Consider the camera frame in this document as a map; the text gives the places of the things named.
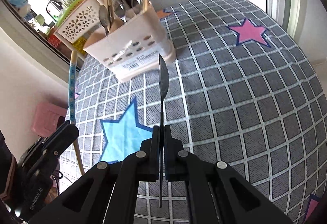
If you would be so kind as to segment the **dark translucent spoon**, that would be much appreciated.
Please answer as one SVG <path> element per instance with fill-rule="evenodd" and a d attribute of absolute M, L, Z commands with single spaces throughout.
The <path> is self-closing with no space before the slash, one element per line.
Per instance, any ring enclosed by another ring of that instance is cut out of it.
<path fill-rule="evenodd" d="M 169 75 L 167 65 L 163 59 L 163 57 L 159 54 L 159 89 L 160 89 L 160 174 L 159 174 L 159 181 L 160 181 L 160 193 L 159 193 L 159 208 L 162 208 L 162 192 L 163 192 L 163 162 L 164 162 L 164 155 L 163 155 L 163 148 L 164 148 L 164 115 L 163 115 L 163 102 L 165 97 L 168 93 L 169 88 Z"/>

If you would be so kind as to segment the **blue patterned chopstick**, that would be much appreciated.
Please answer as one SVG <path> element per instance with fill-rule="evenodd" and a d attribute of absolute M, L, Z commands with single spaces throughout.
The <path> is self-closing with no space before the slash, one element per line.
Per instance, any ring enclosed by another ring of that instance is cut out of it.
<path fill-rule="evenodd" d="M 76 82 L 76 64 L 77 64 L 78 52 L 73 50 L 70 57 L 69 65 L 69 80 L 68 80 L 68 106 L 69 106 L 69 121 L 71 124 L 75 124 L 75 82 Z M 77 163 L 80 173 L 85 174 L 82 157 L 79 149 L 78 139 L 73 142 L 74 151 L 76 154 Z"/>

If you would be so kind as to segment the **dark plastic utensil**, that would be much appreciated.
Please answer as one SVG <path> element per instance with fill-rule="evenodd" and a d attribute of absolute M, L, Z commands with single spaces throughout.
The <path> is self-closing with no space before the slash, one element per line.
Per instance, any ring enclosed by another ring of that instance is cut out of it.
<path fill-rule="evenodd" d="M 124 23 L 126 23 L 126 8 L 123 0 L 115 0 L 114 2 L 114 13 L 119 17 Z"/>

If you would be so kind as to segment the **long plain wooden chopstick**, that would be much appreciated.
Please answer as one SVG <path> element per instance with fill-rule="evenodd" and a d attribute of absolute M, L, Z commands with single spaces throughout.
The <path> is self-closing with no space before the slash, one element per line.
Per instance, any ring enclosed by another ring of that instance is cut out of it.
<path fill-rule="evenodd" d="M 107 11 L 107 20 L 108 20 L 107 30 L 110 31 L 111 17 L 110 17 L 110 11 L 109 11 L 109 0 L 104 0 L 104 2 L 105 2 L 105 8 Z"/>

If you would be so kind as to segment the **dark plastic spoon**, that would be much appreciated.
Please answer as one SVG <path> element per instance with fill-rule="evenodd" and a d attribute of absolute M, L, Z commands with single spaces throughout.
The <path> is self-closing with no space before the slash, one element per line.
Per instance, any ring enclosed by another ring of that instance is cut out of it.
<path fill-rule="evenodd" d="M 143 8 L 143 0 L 131 0 L 131 7 L 136 15 L 139 14 Z"/>

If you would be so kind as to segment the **pink plastic stool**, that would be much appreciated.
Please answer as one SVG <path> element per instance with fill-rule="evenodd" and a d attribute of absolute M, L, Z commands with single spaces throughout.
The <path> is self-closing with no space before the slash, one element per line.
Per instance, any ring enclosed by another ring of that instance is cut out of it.
<path fill-rule="evenodd" d="M 34 112 L 31 130 L 40 137 L 50 137 L 57 130 L 59 119 L 65 119 L 65 115 L 66 109 L 60 106 L 48 102 L 39 103 Z"/>

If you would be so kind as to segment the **grey checked tablecloth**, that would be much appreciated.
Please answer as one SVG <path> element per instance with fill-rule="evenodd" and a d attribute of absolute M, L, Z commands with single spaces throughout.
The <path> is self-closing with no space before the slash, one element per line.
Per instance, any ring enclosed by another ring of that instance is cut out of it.
<path fill-rule="evenodd" d="M 293 223 L 326 189 L 326 95 L 301 48 L 248 0 L 190 0 L 161 20 L 176 48 L 160 101 L 159 73 L 120 83 L 92 57 L 75 102 L 85 170 L 99 160 L 101 121 L 159 124 L 207 162 L 230 164 Z"/>

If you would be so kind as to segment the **beige utensil holder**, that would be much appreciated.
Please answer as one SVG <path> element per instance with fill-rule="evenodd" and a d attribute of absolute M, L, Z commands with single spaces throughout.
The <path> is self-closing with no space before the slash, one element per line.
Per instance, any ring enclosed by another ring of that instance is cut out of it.
<path fill-rule="evenodd" d="M 109 69 L 120 82 L 159 68 L 159 56 L 169 64 L 176 51 L 167 31 L 160 22 L 152 3 L 146 11 L 133 15 L 126 23 L 109 34 L 103 27 L 87 39 L 84 50 Z"/>

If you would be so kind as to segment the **beige perforated storage cart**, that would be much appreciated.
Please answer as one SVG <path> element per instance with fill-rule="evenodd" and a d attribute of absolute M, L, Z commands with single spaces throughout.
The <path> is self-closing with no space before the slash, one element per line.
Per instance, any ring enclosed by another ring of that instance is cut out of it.
<path fill-rule="evenodd" d="M 97 0 L 85 0 L 74 11 L 67 16 L 62 24 L 57 27 L 54 36 L 57 37 L 70 50 L 77 50 L 78 57 L 82 60 L 86 52 L 82 47 L 78 48 L 76 43 L 83 38 L 93 27 L 99 24 L 99 7 Z"/>

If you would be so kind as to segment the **black faucet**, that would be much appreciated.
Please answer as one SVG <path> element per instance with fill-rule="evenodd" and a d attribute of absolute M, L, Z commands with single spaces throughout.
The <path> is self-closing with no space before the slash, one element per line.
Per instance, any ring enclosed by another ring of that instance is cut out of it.
<path fill-rule="evenodd" d="M 46 13 L 52 18 L 52 20 L 57 22 L 63 13 L 63 4 L 57 1 L 49 1 L 45 10 Z"/>

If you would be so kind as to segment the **green tray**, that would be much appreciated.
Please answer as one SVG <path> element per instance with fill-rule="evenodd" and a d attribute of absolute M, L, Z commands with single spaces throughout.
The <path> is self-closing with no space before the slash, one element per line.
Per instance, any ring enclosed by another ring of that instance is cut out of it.
<path fill-rule="evenodd" d="M 64 20 L 67 18 L 67 16 L 69 16 L 74 9 L 76 9 L 76 7 L 78 7 L 80 4 L 82 4 L 85 0 L 75 0 L 73 1 L 69 7 L 63 12 L 63 14 L 59 17 L 59 19 L 57 20 L 56 26 L 59 27 L 62 22 L 64 22 Z"/>

